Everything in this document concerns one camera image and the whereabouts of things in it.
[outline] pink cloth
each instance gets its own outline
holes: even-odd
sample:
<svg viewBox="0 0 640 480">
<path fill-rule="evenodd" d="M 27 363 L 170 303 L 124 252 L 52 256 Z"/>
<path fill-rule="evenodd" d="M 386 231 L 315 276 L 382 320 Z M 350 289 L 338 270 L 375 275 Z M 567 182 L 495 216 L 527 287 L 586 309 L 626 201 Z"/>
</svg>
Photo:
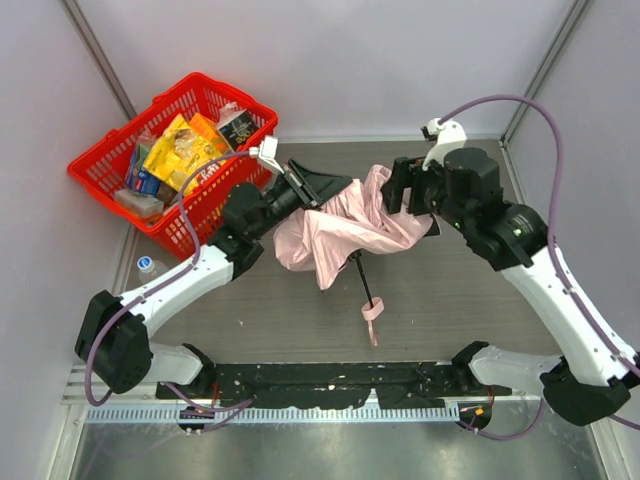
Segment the pink cloth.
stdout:
<svg viewBox="0 0 640 480">
<path fill-rule="evenodd" d="M 278 261 L 295 272 L 315 269 L 318 286 L 326 290 L 356 250 L 394 253 L 415 245 L 433 220 L 414 217 L 406 208 L 386 213 L 380 187 L 390 175 L 388 168 L 374 165 L 364 184 L 353 180 L 322 210 L 294 212 L 273 235 Z"/>
</svg>

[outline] blue package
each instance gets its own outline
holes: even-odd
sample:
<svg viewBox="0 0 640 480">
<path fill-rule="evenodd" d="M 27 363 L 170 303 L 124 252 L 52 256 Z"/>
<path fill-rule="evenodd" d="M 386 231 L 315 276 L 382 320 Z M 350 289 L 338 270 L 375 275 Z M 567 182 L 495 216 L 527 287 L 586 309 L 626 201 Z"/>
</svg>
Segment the blue package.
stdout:
<svg viewBox="0 0 640 480">
<path fill-rule="evenodd" d="M 131 154 L 129 170 L 127 171 L 126 184 L 130 190 L 145 195 L 155 195 L 160 188 L 160 180 L 151 175 L 149 171 L 142 166 L 149 148 L 143 145 L 136 145 Z"/>
</svg>

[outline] white wall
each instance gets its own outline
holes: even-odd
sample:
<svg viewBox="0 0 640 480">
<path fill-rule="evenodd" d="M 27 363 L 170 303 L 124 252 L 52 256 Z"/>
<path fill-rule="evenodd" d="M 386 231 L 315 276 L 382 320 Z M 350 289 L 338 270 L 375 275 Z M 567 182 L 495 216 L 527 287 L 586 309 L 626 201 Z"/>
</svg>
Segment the white wall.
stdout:
<svg viewBox="0 0 640 480">
<path fill-rule="evenodd" d="M 596 1 L 540 101 L 566 144 L 558 241 L 582 286 L 611 325 L 640 349 L 640 3 Z M 546 212 L 553 143 L 530 114 L 512 154 L 528 203 Z M 640 422 L 640 388 L 621 415 Z M 616 427 L 640 478 L 640 434 Z"/>
<path fill-rule="evenodd" d="M 3 9 L 0 478 L 41 480 L 84 309 L 125 231 L 65 168 L 124 117 L 57 2 Z"/>
<path fill-rule="evenodd" d="M 81 0 L 138 109 L 200 70 L 280 114 L 281 138 L 420 136 L 461 103 L 523 93 L 571 0 Z M 469 113 L 500 135 L 515 106 Z"/>
</svg>

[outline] gray floor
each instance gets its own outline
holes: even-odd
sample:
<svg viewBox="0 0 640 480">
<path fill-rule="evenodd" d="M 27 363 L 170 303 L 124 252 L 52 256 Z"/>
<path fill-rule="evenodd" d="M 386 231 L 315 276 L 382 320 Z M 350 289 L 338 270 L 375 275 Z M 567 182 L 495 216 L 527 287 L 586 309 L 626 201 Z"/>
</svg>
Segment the gray floor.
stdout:
<svg viewBox="0 0 640 480">
<path fill-rule="evenodd" d="M 520 431 L 536 410 L 537 402 L 503 402 L 491 430 Z M 513 442 L 485 440 L 454 424 L 230 426 L 199 438 L 179 432 L 170 425 L 88 425 L 71 479 L 606 478 L 589 431 L 549 411 Z"/>
<path fill-rule="evenodd" d="M 497 142 L 476 146 L 502 162 Z M 364 178 L 374 163 L 391 166 L 395 157 L 425 151 L 423 142 L 290 144 L 279 147 L 278 157 Z M 506 196 L 514 199 L 506 168 L 502 172 Z M 442 229 L 440 237 L 423 239 L 410 251 L 363 257 L 372 291 L 386 305 L 376 321 L 377 348 L 369 345 L 359 312 L 366 297 L 355 266 L 322 293 L 313 272 L 288 272 L 278 263 L 271 238 L 264 239 L 266 251 L 249 272 L 180 312 L 154 340 L 193 343 L 219 362 L 444 360 L 473 340 L 557 352 L 516 290 L 475 257 L 456 231 Z M 176 263 L 146 238 L 137 244 L 140 255 Z M 129 287 L 137 283 L 133 272 Z"/>
</svg>

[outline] cable connector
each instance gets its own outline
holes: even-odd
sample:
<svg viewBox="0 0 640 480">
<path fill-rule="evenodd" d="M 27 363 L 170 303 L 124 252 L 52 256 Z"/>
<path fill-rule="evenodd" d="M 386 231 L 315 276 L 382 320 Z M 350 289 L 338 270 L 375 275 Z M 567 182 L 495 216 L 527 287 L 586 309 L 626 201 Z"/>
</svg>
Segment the cable connector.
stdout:
<svg viewBox="0 0 640 480">
<path fill-rule="evenodd" d="M 278 139 L 271 135 L 264 137 L 259 147 L 251 147 L 249 156 L 257 158 L 258 163 L 273 173 L 284 173 L 284 169 L 276 160 L 276 150 L 278 148 Z"/>
</svg>

